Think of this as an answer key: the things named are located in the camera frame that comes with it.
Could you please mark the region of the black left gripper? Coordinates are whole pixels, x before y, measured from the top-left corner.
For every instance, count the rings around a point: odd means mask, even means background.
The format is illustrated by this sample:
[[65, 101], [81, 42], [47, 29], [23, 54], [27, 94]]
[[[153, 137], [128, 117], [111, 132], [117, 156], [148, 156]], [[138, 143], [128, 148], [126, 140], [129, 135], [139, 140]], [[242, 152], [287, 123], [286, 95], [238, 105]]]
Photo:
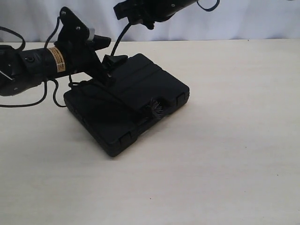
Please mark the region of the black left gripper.
[[127, 55], [105, 55], [101, 62], [97, 51], [108, 48], [110, 37], [95, 35], [87, 40], [88, 31], [79, 16], [68, 7], [59, 12], [62, 28], [54, 45], [62, 52], [66, 71], [70, 74], [84, 72], [104, 86], [112, 86], [115, 79], [109, 70], [115, 70], [128, 60]]

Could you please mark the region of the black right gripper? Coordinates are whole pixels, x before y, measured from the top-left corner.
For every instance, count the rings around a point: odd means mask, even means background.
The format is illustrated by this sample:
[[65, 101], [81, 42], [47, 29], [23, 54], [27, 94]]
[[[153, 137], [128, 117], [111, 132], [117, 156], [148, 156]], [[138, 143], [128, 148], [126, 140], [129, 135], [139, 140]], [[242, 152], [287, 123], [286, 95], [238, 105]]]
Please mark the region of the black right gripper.
[[118, 20], [126, 18], [130, 25], [142, 24], [152, 30], [154, 23], [165, 22], [192, 4], [193, 0], [125, 0], [113, 9]]

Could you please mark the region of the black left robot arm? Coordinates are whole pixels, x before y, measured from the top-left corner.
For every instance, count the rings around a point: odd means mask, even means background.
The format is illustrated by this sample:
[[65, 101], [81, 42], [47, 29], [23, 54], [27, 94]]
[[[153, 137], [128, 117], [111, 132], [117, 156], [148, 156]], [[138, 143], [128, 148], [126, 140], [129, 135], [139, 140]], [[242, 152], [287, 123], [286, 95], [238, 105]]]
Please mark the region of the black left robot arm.
[[111, 38], [95, 34], [68, 7], [62, 7], [57, 23], [62, 23], [53, 47], [25, 50], [25, 42], [17, 49], [0, 46], [0, 94], [8, 97], [20, 94], [42, 82], [77, 73], [86, 73], [106, 86], [112, 86], [112, 75], [128, 56], [105, 55], [100, 60], [97, 51], [107, 48]]

